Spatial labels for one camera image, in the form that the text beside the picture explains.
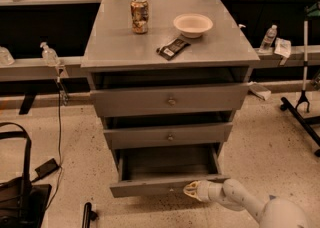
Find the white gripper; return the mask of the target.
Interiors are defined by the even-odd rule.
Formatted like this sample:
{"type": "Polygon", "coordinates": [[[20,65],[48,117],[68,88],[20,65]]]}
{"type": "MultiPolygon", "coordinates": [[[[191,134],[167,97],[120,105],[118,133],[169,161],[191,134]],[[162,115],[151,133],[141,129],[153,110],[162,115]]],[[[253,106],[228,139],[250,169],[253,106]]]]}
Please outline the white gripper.
{"type": "Polygon", "coordinates": [[[183,193],[201,202],[219,202],[224,196],[221,183],[207,180],[191,182],[183,188],[183,193]]]}

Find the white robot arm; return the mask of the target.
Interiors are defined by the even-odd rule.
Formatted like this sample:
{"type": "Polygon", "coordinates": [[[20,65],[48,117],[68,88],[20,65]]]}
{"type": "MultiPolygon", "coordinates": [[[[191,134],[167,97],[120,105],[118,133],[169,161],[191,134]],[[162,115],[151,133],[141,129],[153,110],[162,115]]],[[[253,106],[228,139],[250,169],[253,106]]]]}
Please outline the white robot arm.
{"type": "Polygon", "coordinates": [[[197,180],[186,185],[183,192],[200,202],[217,202],[233,211],[246,210],[259,228],[313,228],[311,219],[300,206],[279,197],[264,203],[235,179],[222,183],[197,180]]]}

